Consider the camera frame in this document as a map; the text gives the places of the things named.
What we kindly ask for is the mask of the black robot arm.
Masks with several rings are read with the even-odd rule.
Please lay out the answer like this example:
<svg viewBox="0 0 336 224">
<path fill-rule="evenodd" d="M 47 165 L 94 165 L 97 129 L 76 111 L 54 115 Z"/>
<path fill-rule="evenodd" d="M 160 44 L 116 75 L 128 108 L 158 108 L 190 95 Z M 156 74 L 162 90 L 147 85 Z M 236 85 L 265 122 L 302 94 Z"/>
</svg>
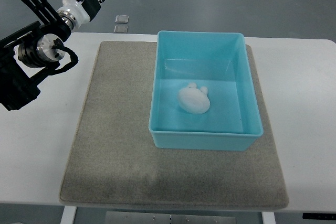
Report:
<svg viewBox="0 0 336 224">
<path fill-rule="evenodd" d="M 38 21 L 1 40 L 1 104 L 19 110 L 40 94 L 38 85 L 48 76 L 68 71 L 78 56 L 64 42 L 70 22 L 47 0 L 21 0 Z"/>
</svg>

